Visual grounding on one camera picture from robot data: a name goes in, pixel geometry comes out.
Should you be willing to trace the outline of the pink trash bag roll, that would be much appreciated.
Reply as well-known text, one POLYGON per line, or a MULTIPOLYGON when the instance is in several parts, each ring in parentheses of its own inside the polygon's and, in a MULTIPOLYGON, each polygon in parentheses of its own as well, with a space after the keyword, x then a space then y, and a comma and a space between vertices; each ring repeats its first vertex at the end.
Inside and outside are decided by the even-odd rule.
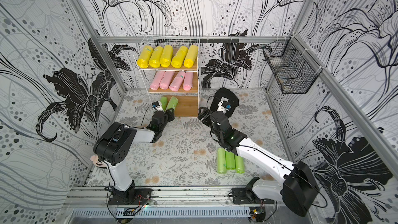
POLYGON ((163 76, 165 74, 165 71, 157 71, 151 84, 150 84, 150 89, 151 90, 158 90, 160 86, 160 82, 163 79, 163 76))
POLYGON ((172 82, 173 76, 175 72, 174 71, 166 71, 163 75, 163 78, 160 81, 159 87, 162 90, 167 90, 172 82))
POLYGON ((190 91, 193 88, 193 76, 194 72, 188 71, 185 74, 184 81, 183 81, 183 90, 190 91))
POLYGON ((176 74, 176 76, 174 77, 173 81, 171 82, 169 89, 173 92, 177 92, 180 89, 181 84, 184 81, 185 75, 186 75, 186 72, 184 72, 184 71, 178 72, 176 74))

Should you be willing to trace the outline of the yellow trash bag roll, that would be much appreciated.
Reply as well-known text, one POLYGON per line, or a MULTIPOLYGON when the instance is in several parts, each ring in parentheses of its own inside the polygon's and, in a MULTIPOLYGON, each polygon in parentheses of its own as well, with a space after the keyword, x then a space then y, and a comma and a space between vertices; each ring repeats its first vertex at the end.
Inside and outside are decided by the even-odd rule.
POLYGON ((152 68, 159 68, 161 66, 160 64, 160 59, 161 56, 163 54, 163 47, 161 46, 157 46, 155 47, 155 49, 153 50, 153 53, 151 55, 151 58, 148 62, 149 66, 152 68))
POLYGON ((171 45, 165 45, 163 48, 163 53, 160 58, 160 65, 162 67, 169 67, 171 65, 173 57, 173 47, 171 45))
POLYGON ((181 46, 176 52, 175 56, 172 58, 171 61, 172 67, 181 68, 187 53, 188 53, 188 47, 181 46))
POLYGON ((147 68, 149 65, 149 60, 152 56, 153 48, 151 46, 146 45, 138 57, 137 65, 139 68, 147 68))
POLYGON ((191 68, 193 67, 197 57, 198 57, 198 46, 196 45, 191 45, 188 49, 187 55, 184 59, 183 65, 186 68, 191 68))

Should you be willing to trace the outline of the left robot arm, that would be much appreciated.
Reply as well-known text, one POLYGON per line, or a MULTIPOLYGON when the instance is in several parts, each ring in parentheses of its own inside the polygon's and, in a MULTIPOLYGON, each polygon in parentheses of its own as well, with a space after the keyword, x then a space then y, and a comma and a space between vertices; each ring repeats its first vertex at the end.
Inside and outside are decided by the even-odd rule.
POLYGON ((146 128, 114 122, 99 138, 93 152, 104 162, 114 181, 114 189, 126 192, 133 186, 125 158, 134 142, 155 143, 167 124, 175 119, 174 109, 156 111, 146 128))

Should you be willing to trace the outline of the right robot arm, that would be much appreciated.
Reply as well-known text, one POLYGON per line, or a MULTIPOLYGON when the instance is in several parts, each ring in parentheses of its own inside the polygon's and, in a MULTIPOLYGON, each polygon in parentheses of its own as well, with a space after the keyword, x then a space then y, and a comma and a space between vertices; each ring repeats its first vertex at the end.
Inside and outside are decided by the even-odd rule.
POLYGON ((215 136, 213 139, 222 148, 251 161, 280 185, 271 190, 264 180, 253 179, 247 185, 250 193, 258 199, 283 201, 296 215, 306 216, 320 194, 314 174, 307 164, 282 159, 262 148, 244 133, 233 129, 223 111, 212 112, 200 107, 198 119, 210 128, 211 136, 215 136))

